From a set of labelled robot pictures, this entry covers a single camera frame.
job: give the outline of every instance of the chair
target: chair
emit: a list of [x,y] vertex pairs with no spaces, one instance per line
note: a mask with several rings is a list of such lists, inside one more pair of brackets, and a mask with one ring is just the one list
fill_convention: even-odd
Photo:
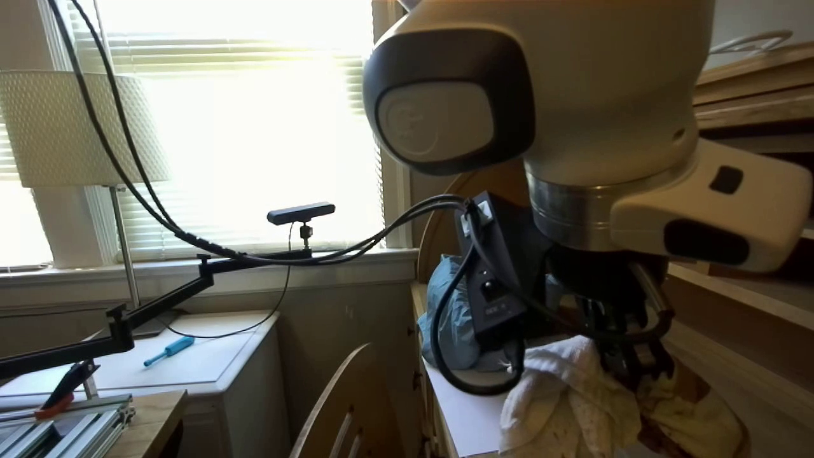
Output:
[[354,348],[316,400],[291,458],[405,456],[377,353]]

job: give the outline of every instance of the windowsill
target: windowsill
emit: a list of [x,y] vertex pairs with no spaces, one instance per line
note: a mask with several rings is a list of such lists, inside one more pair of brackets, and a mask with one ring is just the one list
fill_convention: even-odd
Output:
[[[157,297],[198,275],[198,262],[153,262],[136,264],[141,297]],[[214,277],[214,289],[190,297],[185,305],[216,305],[221,297],[253,297],[270,300],[283,291],[288,268],[253,268],[239,273],[225,273]],[[328,268],[292,268],[288,289],[342,289],[366,282],[409,282],[414,277],[414,252],[390,249],[370,252],[354,262]],[[94,269],[43,269],[43,273],[14,273],[0,275],[0,315],[17,310],[49,310],[64,305],[117,305],[127,300],[124,269],[94,268]]]

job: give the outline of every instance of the desk lamp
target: desk lamp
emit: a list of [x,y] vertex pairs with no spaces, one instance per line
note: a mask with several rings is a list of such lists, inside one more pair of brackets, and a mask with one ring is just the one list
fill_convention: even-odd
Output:
[[[141,184],[142,175],[137,174],[124,143],[108,77],[85,75],[85,82],[115,159],[127,179]],[[141,160],[153,180],[157,179],[157,143],[147,117],[142,85],[136,77],[117,77],[117,90],[131,132],[142,152]],[[92,128],[76,75],[5,71],[0,75],[0,105],[22,185],[105,185],[110,191],[127,275],[131,310],[137,308],[141,295],[117,197],[124,180],[117,175],[96,131]]]

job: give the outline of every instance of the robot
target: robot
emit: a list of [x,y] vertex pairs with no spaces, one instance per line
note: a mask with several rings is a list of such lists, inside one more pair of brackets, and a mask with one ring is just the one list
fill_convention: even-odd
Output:
[[[669,259],[765,273],[798,243],[811,175],[699,137],[693,90],[710,51],[713,0],[405,7],[363,70],[380,149],[421,174],[521,155],[548,295],[544,305],[515,297],[517,315],[578,297],[581,332],[597,341],[619,380],[637,384],[646,372],[669,372],[660,343],[669,328],[660,289]],[[494,248],[518,252],[512,248],[518,239],[527,238],[503,235]],[[527,257],[510,268],[536,269]],[[470,308],[492,303],[485,292]],[[651,318],[660,320],[651,333],[641,332]]]

